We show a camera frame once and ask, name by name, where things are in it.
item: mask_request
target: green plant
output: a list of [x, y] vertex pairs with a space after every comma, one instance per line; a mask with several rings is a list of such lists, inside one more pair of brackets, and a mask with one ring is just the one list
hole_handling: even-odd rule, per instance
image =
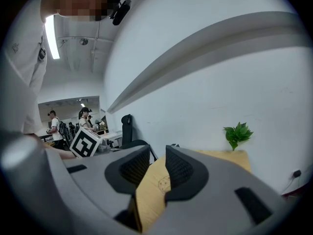
[[249, 130], [249, 127], [246, 126], [246, 123], [240, 124], [240, 122], [236, 128], [224, 127], [224, 130], [226, 131], [226, 139], [233, 148], [233, 151], [238, 146], [238, 142], [250, 139], [250, 136], [253, 133]]

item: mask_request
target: fluorescent light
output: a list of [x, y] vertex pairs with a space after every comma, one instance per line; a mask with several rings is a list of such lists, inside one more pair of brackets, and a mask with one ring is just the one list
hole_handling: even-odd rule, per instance
[[54, 16], [50, 16], [45, 19], [45, 32], [47, 34], [48, 43], [53, 59], [60, 59], [57, 41], [55, 39]]

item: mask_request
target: chair backrest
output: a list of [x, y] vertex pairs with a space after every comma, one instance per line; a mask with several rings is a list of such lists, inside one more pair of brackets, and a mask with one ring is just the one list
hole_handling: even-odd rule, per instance
[[123, 124], [123, 138], [122, 145], [126, 143], [130, 143], [133, 141], [133, 123], [132, 123], [132, 115], [126, 115], [122, 117]]

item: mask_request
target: person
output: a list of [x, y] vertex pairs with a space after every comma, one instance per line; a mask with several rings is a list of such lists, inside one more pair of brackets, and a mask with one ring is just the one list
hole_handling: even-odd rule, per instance
[[75, 137], [75, 126], [73, 125], [73, 123], [72, 122], [69, 122], [69, 130], [70, 130], [70, 132], [72, 133], [72, 137], [73, 137], [73, 139], [74, 139], [74, 137]]
[[88, 120], [87, 120], [87, 121], [88, 121], [88, 123], [90, 124], [90, 126], [92, 126], [92, 123], [91, 123], [91, 118], [92, 118], [92, 116], [91, 116], [91, 115], [89, 115], [89, 116], [88, 116]]
[[[8, 68], [34, 95], [31, 102], [27, 102], [31, 106], [27, 107], [24, 121], [16, 122], [15, 129], [39, 139], [34, 133], [42, 127], [36, 99], [47, 64], [43, 39], [46, 18], [58, 14], [76, 20], [99, 21], [106, 18], [119, 2], [120, 0], [29, 0], [25, 4], [12, 23], [0, 52], [1, 60], [5, 60]], [[75, 158], [71, 152], [57, 152], [62, 159]]]
[[52, 119], [52, 123], [51, 123], [52, 129], [48, 130], [47, 133], [52, 134], [52, 138], [54, 141], [54, 148], [64, 150], [64, 140], [60, 133], [61, 121], [56, 116], [56, 113], [54, 110], [50, 111], [50, 113], [48, 113], [48, 116]]
[[81, 111], [78, 114], [79, 126], [84, 127], [86, 129], [90, 129], [92, 131], [95, 131], [95, 128], [92, 128], [91, 124], [89, 124], [87, 121], [87, 116], [88, 116], [89, 112], [90, 111], [87, 107], [84, 107], [83, 109], [81, 109]]

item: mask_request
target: black office chair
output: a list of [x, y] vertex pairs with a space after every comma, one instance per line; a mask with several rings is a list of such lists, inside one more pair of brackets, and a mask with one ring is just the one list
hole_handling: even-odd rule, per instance
[[[122, 117], [122, 124], [123, 124], [122, 127], [123, 137], [122, 137], [122, 146], [120, 147], [121, 150], [126, 150], [132, 147], [148, 144], [144, 140], [133, 141], [133, 119], [131, 114]], [[157, 161], [157, 158], [153, 151], [150, 150], [150, 152], [154, 158], [154, 161]]]

